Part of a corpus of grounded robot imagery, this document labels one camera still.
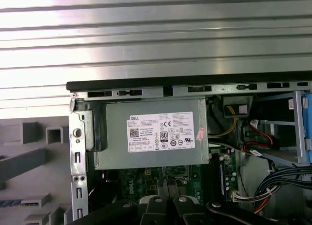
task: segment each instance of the red sticker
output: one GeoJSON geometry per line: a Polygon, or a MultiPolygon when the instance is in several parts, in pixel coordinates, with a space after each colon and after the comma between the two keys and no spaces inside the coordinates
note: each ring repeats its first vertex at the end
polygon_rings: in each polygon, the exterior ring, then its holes
{"type": "Polygon", "coordinates": [[[203,138],[204,138],[204,134],[205,134],[205,129],[199,128],[197,136],[196,136],[196,140],[197,141],[202,141],[203,138]]]}

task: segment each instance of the green circuit board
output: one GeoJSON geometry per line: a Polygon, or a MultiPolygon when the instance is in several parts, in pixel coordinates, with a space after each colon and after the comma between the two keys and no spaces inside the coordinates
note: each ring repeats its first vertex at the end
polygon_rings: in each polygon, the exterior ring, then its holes
{"type": "Polygon", "coordinates": [[[200,165],[120,170],[122,198],[137,201],[157,195],[159,178],[175,178],[180,195],[194,196],[202,203],[200,172],[200,165]]]}
{"type": "MultiPolygon", "coordinates": [[[[238,189],[235,152],[228,148],[211,148],[217,154],[220,175],[219,188],[225,201],[230,200],[231,190],[238,189]]],[[[193,196],[203,204],[204,185],[209,181],[203,174],[207,165],[189,165],[175,167],[122,169],[119,171],[121,197],[138,201],[144,196],[157,195],[157,180],[175,179],[180,195],[193,196]]]]}

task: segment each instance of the white label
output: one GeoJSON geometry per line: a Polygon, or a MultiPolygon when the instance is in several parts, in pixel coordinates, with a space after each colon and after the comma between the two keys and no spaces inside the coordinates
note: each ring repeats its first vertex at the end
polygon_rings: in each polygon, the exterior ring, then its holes
{"type": "Polygon", "coordinates": [[[131,115],[128,152],[195,148],[193,112],[131,115]]]}
{"type": "Polygon", "coordinates": [[[250,125],[253,126],[255,129],[258,129],[258,123],[259,120],[257,119],[253,119],[252,121],[250,121],[250,125]]]}
{"type": "Polygon", "coordinates": [[[288,108],[289,110],[293,110],[293,99],[288,100],[288,108]]]}
{"type": "Polygon", "coordinates": [[[250,153],[252,153],[254,156],[260,157],[262,156],[262,154],[260,154],[258,151],[256,150],[250,150],[250,153]]]}

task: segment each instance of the yellow cable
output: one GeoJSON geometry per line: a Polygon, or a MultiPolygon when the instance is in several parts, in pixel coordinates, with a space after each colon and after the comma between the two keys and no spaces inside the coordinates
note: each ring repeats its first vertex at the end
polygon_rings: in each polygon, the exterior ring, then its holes
{"type": "MultiPolygon", "coordinates": [[[[232,114],[235,114],[235,111],[234,111],[234,109],[233,109],[231,106],[227,106],[227,108],[230,110],[230,112],[231,112],[232,114]]],[[[226,131],[223,132],[223,133],[217,134],[217,135],[210,135],[210,137],[220,137],[220,136],[227,135],[227,134],[233,132],[233,130],[235,129],[236,125],[237,125],[237,119],[235,118],[235,119],[234,119],[234,122],[232,123],[232,125],[230,126],[230,128],[229,128],[228,130],[226,130],[226,131]]]]}

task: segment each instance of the motherboard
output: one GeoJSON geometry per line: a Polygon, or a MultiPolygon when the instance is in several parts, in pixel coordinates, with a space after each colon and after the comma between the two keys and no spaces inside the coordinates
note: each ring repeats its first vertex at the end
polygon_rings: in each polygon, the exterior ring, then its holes
{"type": "Polygon", "coordinates": [[[180,195],[196,197],[200,204],[212,199],[230,200],[231,191],[238,189],[235,151],[229,148],[211,148],[211,161],[204,165],[157,168],[122,169],[121,197],[138,201],[148,195],[157,195],[157,181],[175,179],[180,195]]]}

